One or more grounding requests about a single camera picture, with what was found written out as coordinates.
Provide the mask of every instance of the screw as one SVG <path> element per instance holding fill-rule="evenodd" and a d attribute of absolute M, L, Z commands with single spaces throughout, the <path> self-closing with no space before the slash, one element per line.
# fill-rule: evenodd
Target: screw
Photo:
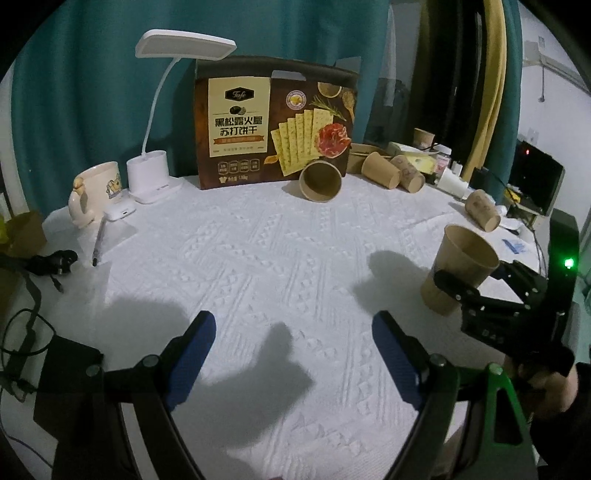
<path fill-rule="evenodd" d="M 493 375 L 501 375 L 503 373 L 503 367 L 494 362 L 488 365 L 488 370 Z"/>
<path fill-rule="evenodd" d="M 159 361 L 160 358 L 158 357 L 158 355 L 148 355 L 142 359 L 142 365 L 148 368 L 155 367 L 156 365 L 158 365 Z"/>
<path fill-rule="evenodd" d="M 98 372 L 100 372 L 100 367 L 98 365 L 91 365 L 86 369 L 86 376 L 94 377 Z"/>
<path fill-rule="evenodd" d="M 443 367 L 447 362 L 443 355 L 439 355 L 438 353 L 434 353 L 429 357 L 429 361 L 432 365 L 436 367 Z"/>

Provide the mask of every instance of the rosemary sprig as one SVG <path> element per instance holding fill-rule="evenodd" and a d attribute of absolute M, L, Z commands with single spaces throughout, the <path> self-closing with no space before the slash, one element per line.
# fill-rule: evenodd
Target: rosemary sprig
<path fill-rule="evenodd" d="M 340 113 L 335 107 L 333 107 L 330 101 L 327 100 L 326 103 L 324 103 L 324 101 L 318 95 L 314 95 L 314 99 L 310 102 L 310 105 L 314 105 L 318 108 L 328 110 L 332 115 L 340 118 L 341 120 L 345 120 L 343 114 Z"/>

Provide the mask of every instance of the white tablecloth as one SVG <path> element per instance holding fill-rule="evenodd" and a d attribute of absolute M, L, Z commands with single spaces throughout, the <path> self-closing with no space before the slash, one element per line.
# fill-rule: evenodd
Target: white tablecloth
<path fill-rule="evenodd" d="M 459 313 L 446 319 L 426 308 L 419 286 L 449 223 L 479 231 L 503 260 L 537 269 L 537 254 L 531 247 L 514 255 L 502 240 L 516 237 L 482 232 L 451 197 L 428 186 L 389 191 L 351 175 L 324 204 L 303 199 L 296 182 L 204 192 L 195 183 L 109 224 L 97 268 L 89 266 L 96 227 L 77 231 L 66 209 L 52 213 L 46 251 L 74 248 L 81 264 L 63 295 L 48 279 L 38 283 L 42 313 L 60 335 L 100 349 L 107 370 L 160 353 L 199 310 L 215 315 L 213 348 L 173 413 L 207 478 L 382 478 L 416 412 L 372 340 L 378 310 L 455 364 L 502 360 L 460 332 Z M 491 278 L 480 289 L 517 299 Z M 19 296 L 15 307 L 28 301 Z M 33 383 L 42 361 L 27 367 Z M 33 401 L 4 394 L 4 423 L 52 458 L 55 441 L 34 424 Z M 154 478 L 132 408 L 125 414 L 139 468 Z M 15 448 L 38 478 L 49 478 Z"/>

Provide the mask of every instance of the pen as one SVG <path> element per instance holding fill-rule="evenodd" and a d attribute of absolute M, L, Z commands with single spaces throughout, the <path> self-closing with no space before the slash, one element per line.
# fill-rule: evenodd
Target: pen
<path fill-rule="evenodd" d="M 105 236 L 105 223 L 106 218 L 103 217 L 100 221 L 99 225 L 99 233 L 96 235 L 96 242 L 95 242 L 95 249 L 92 251 L 92 266 L 97 266 L 100 258 L 100 245 L 103 241 L 103 237 Z"/>

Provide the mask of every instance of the mug handle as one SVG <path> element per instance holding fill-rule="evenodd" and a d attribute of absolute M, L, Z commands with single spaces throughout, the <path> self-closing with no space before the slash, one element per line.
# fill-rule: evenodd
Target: mug handle
<path fill-rule="evenodd" d="M 70 192 L 70 198 L 68 199 L 68 210 L 72 217 L 72 222 L 78 228 L 82 228 L 92 220 L 95 219 L 95 213 L 92 210 L 88 210 L 86 213 L 82 212 L 82 206 L 80 205 L 80 195 L 74 190 Z"/>

